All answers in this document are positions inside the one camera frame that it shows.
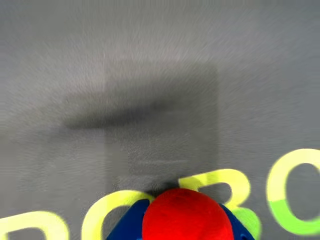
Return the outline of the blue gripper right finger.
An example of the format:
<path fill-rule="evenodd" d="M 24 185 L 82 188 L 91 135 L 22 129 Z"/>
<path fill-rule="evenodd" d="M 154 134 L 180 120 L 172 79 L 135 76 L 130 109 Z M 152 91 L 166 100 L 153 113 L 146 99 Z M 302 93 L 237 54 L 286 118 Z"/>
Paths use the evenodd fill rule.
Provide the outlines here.
<path fill-rule="evenodd" d="M 236 216 L 223 204 L 219 204 L 219 206 L 226 213 L 232 227 L 232 233 L 234 240 L 254 240 L 251 233 L 247 230 L 247 228 L 236 218 Z"/>

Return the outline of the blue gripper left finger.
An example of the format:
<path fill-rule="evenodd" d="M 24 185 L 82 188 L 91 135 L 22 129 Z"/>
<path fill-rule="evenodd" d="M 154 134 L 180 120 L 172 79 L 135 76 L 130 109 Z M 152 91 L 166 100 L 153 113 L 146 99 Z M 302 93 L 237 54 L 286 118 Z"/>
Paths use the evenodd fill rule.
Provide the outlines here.
<path fill-rule="evenodd" d="M 149 199 L 136 201 L 121 217 L 106 240 L 141 240 L 143 218 L 149 205 Z"/>

